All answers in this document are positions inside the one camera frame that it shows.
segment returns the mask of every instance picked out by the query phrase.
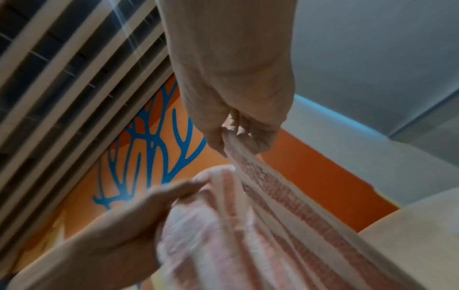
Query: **striped towel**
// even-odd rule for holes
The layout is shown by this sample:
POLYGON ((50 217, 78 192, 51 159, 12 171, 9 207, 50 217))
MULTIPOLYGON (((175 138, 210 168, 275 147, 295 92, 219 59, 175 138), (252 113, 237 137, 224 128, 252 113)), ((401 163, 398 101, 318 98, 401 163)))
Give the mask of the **striped towel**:
POLYGON ((233 165, 177 201, 160 231, 168 289, 423 289, 224 133, 233 165))

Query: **cloth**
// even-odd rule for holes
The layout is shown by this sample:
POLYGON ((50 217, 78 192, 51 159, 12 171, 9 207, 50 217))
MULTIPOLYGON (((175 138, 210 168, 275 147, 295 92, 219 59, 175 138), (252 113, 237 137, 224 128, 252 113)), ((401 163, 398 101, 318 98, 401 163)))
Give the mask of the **cloth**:
POLYGON ((158 235, 169 288, 423 289, 225 131, 232 166, 176 202, 158 235))

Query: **skin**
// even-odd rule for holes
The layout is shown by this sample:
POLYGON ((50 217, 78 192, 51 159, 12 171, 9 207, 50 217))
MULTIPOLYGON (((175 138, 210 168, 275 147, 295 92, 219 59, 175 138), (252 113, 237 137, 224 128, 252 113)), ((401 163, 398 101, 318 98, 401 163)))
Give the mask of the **skin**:
POLYGON ((109 211, 22 270, 8 290, 119 290, 144 281, 159 268, 154 234, 172 202, 206 183, 171 183, 109 211))
POLYGON ((292 106, 296 0, 157 0, 181 98, 224 155, 221 126, 253 153, 269 150, 292 106))

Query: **dark orange wall section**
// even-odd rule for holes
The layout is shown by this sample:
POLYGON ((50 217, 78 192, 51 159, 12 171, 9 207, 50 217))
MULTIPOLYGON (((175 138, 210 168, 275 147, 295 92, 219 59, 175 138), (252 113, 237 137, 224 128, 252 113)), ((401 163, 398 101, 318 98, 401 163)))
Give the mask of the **dark orange wall section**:
POLYGON ((371 185, 281 130, 263 160, 301 191, 356 231, 398 208, 371 185))

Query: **orange wall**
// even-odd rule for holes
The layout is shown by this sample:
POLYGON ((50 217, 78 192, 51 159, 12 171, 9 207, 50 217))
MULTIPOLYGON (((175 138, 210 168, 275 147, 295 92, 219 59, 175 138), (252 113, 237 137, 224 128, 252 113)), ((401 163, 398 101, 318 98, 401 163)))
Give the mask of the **orange wall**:
MULTIPOLYGON (((159 185, 165 177, 166 181, 194 177, 208 167, 228 163, 207 145, 202 148, 202 142, 205 140, 202 134, 188 123, 191 121, 183 109, 179 96, 180 91, 176 87, 175 77, 172 76, 155 95, 153 104, 146 104, 117 141, 102 154, 98 162, 63 201, 56 211, 56 216, 60 212, 66 214, 65 238, 74 235, 98 215, 106 212, 108 206, 113 208, 129 199, 140 198, 145 194, 148 184, 159 185), (161 123, 161 133, 153 137, 161 123), (180 135, 179 141, 174 134, 174 124, 180 135), (190 129, 192 134, 189 146, 184 145, 180 148, 179 143, 186 144, 187 131, 190 129), (180 170, 170 177, 163 172, 165 151, 159 148, 153 150, 161 141, 167 149, 167 172, 179 165, 177 168, 180 170), (197 157, 190 158, 195 151, 199 153, 197 157), (118 201, 101 205, 110 198, 118 201)), ((395 206, 378 196, 369 184, 283 130, 274 148, 262 154, 262 158, 305 194, 356 231, 396 210, 395 206)), ((26 248, 32 249, 38 245, 46 231, 45 229, 32 239, 26 248)), ((150 281, 142 284, 142 290, 151 288, 150 281)))

